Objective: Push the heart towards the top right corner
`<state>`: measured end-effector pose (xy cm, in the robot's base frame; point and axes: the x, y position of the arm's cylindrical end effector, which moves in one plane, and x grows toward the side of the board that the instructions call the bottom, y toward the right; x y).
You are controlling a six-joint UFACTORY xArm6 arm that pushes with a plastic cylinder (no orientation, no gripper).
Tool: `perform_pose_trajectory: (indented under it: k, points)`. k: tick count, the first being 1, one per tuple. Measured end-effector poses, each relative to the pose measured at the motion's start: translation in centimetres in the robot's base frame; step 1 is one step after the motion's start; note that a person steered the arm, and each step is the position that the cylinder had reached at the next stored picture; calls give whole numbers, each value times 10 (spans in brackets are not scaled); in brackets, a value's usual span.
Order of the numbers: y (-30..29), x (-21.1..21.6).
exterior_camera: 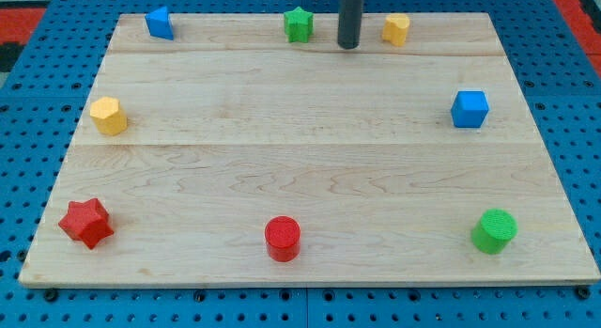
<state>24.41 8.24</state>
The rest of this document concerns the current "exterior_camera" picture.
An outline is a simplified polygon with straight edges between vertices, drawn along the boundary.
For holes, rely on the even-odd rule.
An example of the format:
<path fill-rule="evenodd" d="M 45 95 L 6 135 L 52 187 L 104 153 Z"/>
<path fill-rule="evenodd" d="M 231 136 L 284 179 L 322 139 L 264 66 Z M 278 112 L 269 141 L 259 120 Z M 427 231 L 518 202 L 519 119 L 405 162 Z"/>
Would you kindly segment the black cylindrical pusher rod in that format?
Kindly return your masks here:
<path fill-rule="evenodd" d="M 339 0 L 337 44 L 345 50 L 360 44 L 363 0 Z"/>

